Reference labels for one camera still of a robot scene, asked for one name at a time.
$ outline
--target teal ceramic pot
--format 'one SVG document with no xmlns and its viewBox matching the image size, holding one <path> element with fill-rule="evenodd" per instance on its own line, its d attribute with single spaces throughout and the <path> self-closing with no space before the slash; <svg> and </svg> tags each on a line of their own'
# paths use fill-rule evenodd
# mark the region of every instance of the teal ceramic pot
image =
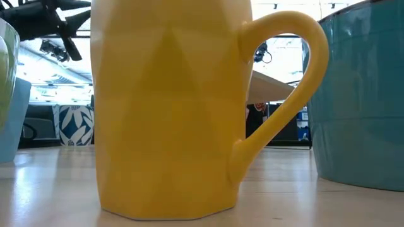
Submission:
<svg viewBox="0 0 404 227">
<path fill-rule="evenodd" d="M 319 176 L 404 191 L 404 2 L 364 1 L 319 23 L 330 45 L 308 105 Z"/>
<path fill-rule="evenodd" d="M 0 19 L 0 130 L 7 119 L 13 96 L 20 37 L 16 30 Z"/>
</svg>

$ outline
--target mug handle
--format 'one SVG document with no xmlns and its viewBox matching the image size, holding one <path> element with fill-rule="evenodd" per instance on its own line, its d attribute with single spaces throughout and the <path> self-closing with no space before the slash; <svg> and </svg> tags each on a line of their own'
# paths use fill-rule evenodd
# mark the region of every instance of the mug handle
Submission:
<svg viewBox="0 0 404 227">
<path fill-rule="evenodd" d="M 309 101 L 321 84 L 328 65 L 328 41 L 323 29 L 310 16 L 282 11 L 245 23 L 240 34 L 241 57 L 248 63 L 258 46 L 282 33 L 294 33 L 309 44 L 310 58 L 299 85 L 285 102 L 247 139 L 236 143 L 230 158 L 230 178 L 240 182 L 258 153 Z"/>
</svg>

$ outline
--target yellow mug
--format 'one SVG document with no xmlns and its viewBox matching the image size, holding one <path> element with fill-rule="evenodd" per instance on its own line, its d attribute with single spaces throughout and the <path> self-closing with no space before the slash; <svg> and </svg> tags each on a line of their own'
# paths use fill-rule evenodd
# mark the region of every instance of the yellow mug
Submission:
<svg viewBox="0 0 404 227">
<path fill-rule="evenodd" d="M 248 166 L 328 63 L 312 18 L 284 11 L 252 21 L 250 0 L 93 0 L 91 26 L 100 203 L 131 219 L 195 219 L 235 206 Z M 280 33 L 307 40 L 310 62 L 245 139 L 254 51 Z"/>
</svg>

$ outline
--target green mug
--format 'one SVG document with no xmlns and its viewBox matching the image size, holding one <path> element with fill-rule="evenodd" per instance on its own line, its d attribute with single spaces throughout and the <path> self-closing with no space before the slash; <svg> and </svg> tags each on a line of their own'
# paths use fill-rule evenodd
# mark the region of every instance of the green mug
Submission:
<svg viewBox="0 0 404 227">
<path fill-rule="evenodd" d="M 7 119 L 14 92 L 20 36 L 3 19 L 0 19 L 0 130 Z"/>
</svg>

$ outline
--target blue and white patterned vase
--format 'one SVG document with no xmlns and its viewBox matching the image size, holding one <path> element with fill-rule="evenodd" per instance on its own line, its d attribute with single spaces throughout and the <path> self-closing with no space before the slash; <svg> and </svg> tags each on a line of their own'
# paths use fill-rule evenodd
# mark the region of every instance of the blue and white patterned vase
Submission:
<svg viewBox="0 0 404 227">
<path fill-rule="evenodd" d="M 88 146 L 94 133 L 94 111 L 87 106 L 61 106 L 59 112 L 62 146 Z"/>
</svg>

